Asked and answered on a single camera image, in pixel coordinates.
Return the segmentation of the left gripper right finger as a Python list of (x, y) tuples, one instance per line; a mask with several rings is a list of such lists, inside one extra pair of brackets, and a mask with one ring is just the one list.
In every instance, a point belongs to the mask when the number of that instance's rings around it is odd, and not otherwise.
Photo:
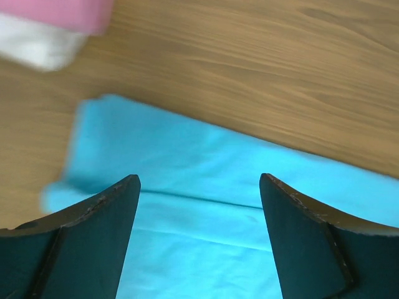
[(262, 208), (284, 298), (397, 298), (398, 229), (342, 212), (270, 174)]

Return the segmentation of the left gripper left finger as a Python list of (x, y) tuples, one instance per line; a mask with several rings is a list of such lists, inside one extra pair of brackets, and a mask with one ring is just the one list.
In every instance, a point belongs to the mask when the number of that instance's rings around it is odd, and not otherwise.
[(61, 211), (1, 229), (1, 298), (115, 298), (140, 187), (129, 175)]

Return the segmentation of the turquoise t shirt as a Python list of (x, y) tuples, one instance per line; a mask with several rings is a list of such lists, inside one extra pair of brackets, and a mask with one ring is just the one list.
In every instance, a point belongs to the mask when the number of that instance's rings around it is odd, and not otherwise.
[(118, 298), (280, 298), (259, 192), (269, 173), (361, 218), (398, 225), (398, 181), (116, 95), (77, 110), (59, 211), (130, 174), (141, 191)]

